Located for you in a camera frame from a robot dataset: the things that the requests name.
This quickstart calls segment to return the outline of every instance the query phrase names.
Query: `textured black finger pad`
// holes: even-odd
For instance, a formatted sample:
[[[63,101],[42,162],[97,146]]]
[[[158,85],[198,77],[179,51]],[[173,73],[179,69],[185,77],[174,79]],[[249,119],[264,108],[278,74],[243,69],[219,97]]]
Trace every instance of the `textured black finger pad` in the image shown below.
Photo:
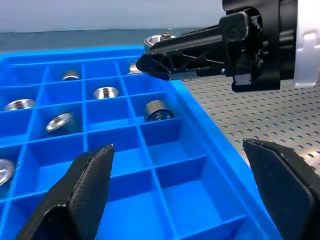
[[[286,240],[301,239],[314,204],[310,191],[273,151],[250,142],[243,146],[278,231]]]
[[[107,202],[113,158],[113,147],[95,154],[68,203],[82,240],[96,236]]]

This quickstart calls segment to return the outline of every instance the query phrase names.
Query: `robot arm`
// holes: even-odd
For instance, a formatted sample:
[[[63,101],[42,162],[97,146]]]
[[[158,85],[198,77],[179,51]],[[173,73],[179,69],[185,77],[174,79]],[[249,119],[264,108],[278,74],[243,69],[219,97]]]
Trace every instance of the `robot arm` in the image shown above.
[[[320,69],[318,0],[223,0],[218,25],[159,37],[137,68],[163,80],[233,77],[235,92],[313,87]]]

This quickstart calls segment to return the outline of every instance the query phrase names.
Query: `perforated metal table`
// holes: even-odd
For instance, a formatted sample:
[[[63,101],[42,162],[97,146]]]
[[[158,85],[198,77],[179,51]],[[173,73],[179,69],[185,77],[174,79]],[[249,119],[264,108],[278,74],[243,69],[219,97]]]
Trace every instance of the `perforated metal table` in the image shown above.
[[[230,77],[203,77],[186,84],[246,162],[242,140],[256,138],[295,149],[320,175],[319,82],[294,89],[288,80],[278,91],[244,93],[232,91]]]

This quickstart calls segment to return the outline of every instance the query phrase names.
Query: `blue plastic tray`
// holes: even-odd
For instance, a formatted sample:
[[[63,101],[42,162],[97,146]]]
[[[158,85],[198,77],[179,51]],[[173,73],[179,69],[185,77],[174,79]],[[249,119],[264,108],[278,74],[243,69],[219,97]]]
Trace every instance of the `blue plastic tray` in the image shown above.
[[[184,84],[128,75],[142,53],[131,46],[2,55],[0,158],[16,171],[0,188],[1,239],[15,238],[78,154],[110,143],[116,153],[97,240],[280,239],[250,169]],[[69,69],[82,79],[61,81]],[[119,96],[94,99],[106,86]],[[22,98],[36,106],[3,110]],[[145,123],[144,107],[157,99],[175,117]],[[82,132],[47,135],[49,120],[65,112]]]

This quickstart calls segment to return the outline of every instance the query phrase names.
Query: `white wall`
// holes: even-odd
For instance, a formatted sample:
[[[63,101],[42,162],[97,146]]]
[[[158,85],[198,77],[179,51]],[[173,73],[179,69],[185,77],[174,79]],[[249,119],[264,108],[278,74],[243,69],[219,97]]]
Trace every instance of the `white wall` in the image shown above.
[[[222,0],[0,0],[0,32],[197,28],[224,14]]]

